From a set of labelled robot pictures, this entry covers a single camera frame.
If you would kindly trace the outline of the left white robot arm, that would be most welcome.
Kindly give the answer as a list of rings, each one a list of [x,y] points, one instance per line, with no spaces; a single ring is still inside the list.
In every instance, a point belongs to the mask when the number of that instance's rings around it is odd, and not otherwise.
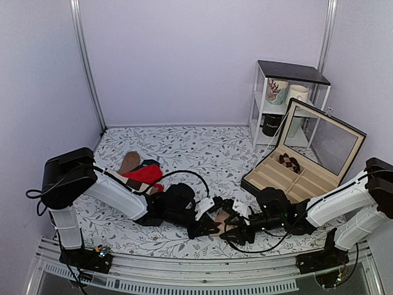
[[[50,212],[68,258],[85,267],[91,262],[91,253],[84,248],[73,207],[81,195],[119,210],[142,226],[159,226],[162,222],[183,226],[190,239],[220,231],[208,215],[215,205],[210,195],[197,201],[192,188],[184,183],[161,190],[161,180],[142,183],[97,167],[92,150],[83,147],[48,160],[42,188],[30,189],[25,195],[37,199]],[[158,188],[156,192],[152,192],[154,187]]]

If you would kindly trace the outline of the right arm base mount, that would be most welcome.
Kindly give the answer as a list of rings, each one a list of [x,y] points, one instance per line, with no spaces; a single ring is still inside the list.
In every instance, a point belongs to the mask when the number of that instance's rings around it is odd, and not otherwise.
[[[335,247],[334,237],[336,231],[337,228],[334,228],[327,234],[322,250],[296,256],[295,265],[301,274],[338,267],[338,270],[335,272],[335,278],[329,273],[316,276],[318,285],[323,289],[335,289],[346,283],[353,276],[359,261],[359,246],[356,243],[356,260],[351,272],[349,272],[346,265],[349,262],[348,250],[343,251]]]

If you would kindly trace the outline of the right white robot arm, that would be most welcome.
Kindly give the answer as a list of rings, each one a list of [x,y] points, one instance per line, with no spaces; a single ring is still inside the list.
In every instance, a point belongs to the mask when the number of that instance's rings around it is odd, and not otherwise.
[[[338,188],[300,203],[290,203],[280,189],[267,187],[257,195],[260,212],[240,209],[233,211],[224,226],[222,238],[232,248],[253,243],[255,234],[263,230],[283,228],[287,235],[312,234],[327,222],[356,210],[356,215],[333,230],[329,237],[332,244],[321,250],[317,262],[330,268],[341,258],[341,251],[349,250],[356,242],[385,221],[392,219],[392,165],[372,157],[365,169]]]

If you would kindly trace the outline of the beige striped ribbed sock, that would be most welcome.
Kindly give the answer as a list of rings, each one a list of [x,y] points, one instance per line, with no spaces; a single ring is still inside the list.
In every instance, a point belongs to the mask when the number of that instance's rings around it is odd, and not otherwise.
[[[209,234],[210,237],[219,237],[224,233],[224,227],[225,227],[225,221],[230,217],[230,214],[224,211],[223,209],[220,209],[214,218],[214,224],[216,227],[219,229],[218,233],[214,234]]]

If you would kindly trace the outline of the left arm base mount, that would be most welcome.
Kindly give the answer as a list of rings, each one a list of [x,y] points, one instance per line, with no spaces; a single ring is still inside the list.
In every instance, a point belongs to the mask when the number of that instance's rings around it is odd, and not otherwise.
[[[79,249],[66,250],[61,241],[59,241],[59,244],[61,250],[59,261],[61,263],[76,267],[79,270],[109,273],[113,255],[111,255],[108,246],[98,245],[94,249],[86,249],[82,244]]]

